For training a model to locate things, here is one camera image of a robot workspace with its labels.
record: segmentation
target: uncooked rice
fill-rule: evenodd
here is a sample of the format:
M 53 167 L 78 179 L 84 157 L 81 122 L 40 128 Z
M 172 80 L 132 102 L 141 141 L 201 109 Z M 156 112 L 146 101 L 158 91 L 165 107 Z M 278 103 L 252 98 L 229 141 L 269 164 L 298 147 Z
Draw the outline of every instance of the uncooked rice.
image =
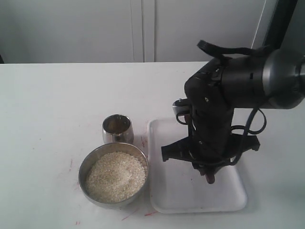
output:
M 124 152 L 102 156 L 88 173 L 85 187 L 100 202 L 115 203 L 135 194 L 145 182 L 145 171 L 137 158 Z

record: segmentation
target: white wall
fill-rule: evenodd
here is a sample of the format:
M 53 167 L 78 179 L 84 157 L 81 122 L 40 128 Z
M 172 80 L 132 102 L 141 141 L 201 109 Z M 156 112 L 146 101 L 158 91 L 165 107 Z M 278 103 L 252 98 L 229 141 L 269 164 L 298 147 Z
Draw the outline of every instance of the white wall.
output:
M 290 20 L 281 48 L 305 54 L 305 1 L 299 0 Z
M 1 0 L 0 54 L 15 63 L 203 61 L 200 39 L 260 46 L 275 3 Z

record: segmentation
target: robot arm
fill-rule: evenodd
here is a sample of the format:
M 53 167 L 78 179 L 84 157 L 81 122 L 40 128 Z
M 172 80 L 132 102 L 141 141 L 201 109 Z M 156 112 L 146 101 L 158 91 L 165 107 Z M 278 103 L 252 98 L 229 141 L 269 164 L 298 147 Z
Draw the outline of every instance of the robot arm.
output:
M 188 125 L 189 134 L 163 146 L 162 156 L 163 161 L 191 162 L 211 184 L 219 169 L 235 165 L 243 152 L 259 149 L 255 135 L 266 127 L 265 115 L 261 130 L 251 131 L 250 125 L 257 111 L 262 112 L 260 108 L 291 109 L 303 100 L 305 59 L 299 53 L 270 47 L 229 49 L 204 41 L 198 47 L 214 58 L 185 83 L 187 99 L 173 104 L 177 121 Z M 224 56 L 234 53 L 245 56 Z M 231 126 L 235 108 L 253 109 L 245 126 Z M 244 133 L 233 134 L 235 129 Z

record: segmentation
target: white table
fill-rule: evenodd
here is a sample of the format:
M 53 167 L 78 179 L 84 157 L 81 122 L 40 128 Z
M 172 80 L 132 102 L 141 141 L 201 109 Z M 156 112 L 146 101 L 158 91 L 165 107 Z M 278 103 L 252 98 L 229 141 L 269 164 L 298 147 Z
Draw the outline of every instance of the white table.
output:
M 102 144 L 103 119 L 128 115 L 135 144 L 147 152 L 148 121 L 173 117 L 172 103 L 185 97 L 185 81 L 202 65 L 0 65 L 0 228 L 305 228 L 305 102 L 265 112 L 260 151 L 245 153 L 238 164 L 248 194 L 239 212 L 145 216 L 154 212 L 148 191 L 120 210 L 83 196 L 78 169 Z M 249 112 L 236 111 L 234 123 L 244 124 Z

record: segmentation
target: white tray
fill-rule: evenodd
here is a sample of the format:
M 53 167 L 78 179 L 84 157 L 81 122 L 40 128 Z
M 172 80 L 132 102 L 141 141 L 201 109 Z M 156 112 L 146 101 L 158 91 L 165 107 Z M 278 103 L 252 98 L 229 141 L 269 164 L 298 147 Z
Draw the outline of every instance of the white tray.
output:
M 161 213 L 237 211 L 247 195 L 235 167 L 222 168 L 209 185 L 190 162 L 162 161 L 161 146 L 187 136 L 187 127 L 173 119 L 148 124 L 148 159 L 152 206 Z

